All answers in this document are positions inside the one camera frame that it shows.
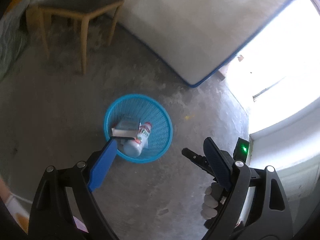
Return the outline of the white gloved right hand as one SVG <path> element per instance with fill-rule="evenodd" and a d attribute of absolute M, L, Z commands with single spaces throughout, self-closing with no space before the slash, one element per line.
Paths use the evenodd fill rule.
<path fill-rule="evenodd" d="M 215 218 L 218 213 L 218 210 L 217 210 L 218 205 L 219 204 L 223 205 L 225 203 L 225 200 L 226 200 L 225 196 L 223 196 L 220 200 L 219 198 L 215 198 L 213 196 L 214 190 L 217 190 L 219 188 L 220 188 L 220 185 L 218 183 L 212 183 L 210 186 L 206 188 L 204 192 L 201 216 L 205 220 Z"/>

